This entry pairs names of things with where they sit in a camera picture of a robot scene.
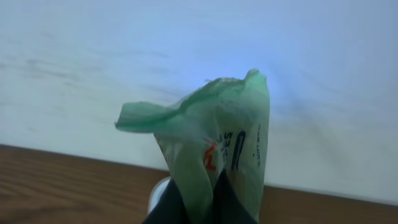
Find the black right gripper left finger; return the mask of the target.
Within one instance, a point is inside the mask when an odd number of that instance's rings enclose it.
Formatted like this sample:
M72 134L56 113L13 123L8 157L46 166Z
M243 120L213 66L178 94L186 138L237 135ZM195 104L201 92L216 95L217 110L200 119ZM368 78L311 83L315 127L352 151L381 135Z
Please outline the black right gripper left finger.
M189 224L182 196L176 183L170 182L159 203L145 218L142 224Z

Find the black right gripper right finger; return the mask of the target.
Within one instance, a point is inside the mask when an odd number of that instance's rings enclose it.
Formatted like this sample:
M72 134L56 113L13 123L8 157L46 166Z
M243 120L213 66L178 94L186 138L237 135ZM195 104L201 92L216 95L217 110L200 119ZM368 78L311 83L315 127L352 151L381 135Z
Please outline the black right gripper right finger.
M224 170L213 191L214 224L257 224L239 201Z

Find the teal wet wipes pack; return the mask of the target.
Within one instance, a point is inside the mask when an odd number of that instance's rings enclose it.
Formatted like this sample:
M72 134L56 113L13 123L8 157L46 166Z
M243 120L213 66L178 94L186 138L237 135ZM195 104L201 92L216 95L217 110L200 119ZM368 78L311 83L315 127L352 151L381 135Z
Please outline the teal wet wipes pack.
M204 219L222 179L258 221L269 113L266 77L252 69L243 79L213 80L171 106L125 103L115 126L154 135L192 221Z

